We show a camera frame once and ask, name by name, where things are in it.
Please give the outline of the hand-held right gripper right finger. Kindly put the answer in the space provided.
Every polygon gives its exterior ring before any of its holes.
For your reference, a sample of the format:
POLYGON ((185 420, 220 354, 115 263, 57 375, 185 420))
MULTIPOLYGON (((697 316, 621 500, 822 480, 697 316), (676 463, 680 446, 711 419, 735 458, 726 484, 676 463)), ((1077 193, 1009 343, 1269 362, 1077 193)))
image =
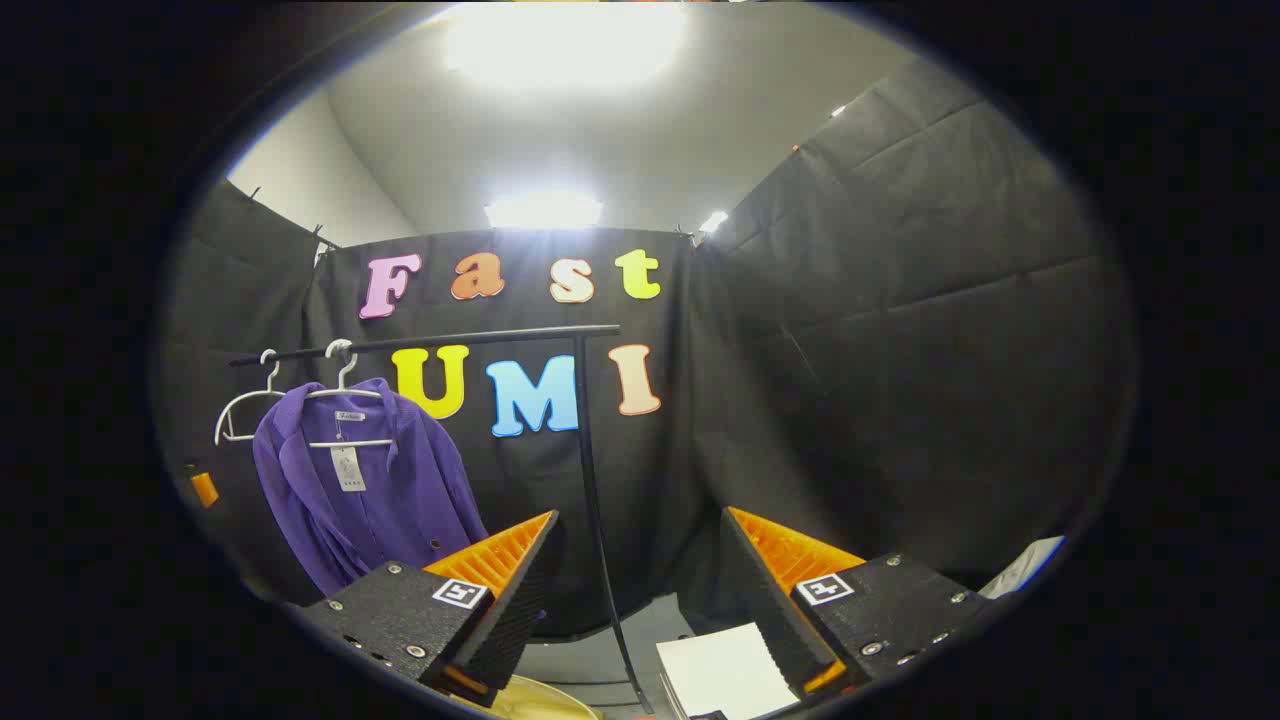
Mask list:
POLYGON ((727 562, 787 688, 849 694, 972 635, 998 603, 902 553, 861 559, 736 507, 727 562))

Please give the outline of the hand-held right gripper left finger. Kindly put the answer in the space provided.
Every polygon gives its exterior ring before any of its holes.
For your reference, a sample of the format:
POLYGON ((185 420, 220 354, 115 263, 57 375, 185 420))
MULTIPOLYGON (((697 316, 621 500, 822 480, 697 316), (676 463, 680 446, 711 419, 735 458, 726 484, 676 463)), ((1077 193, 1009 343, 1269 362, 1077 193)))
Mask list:
POLYGON ((390 560, 294 619, 326 647, 489 708, 545 607, 561 559, 550 510, 428 566, 390 560))

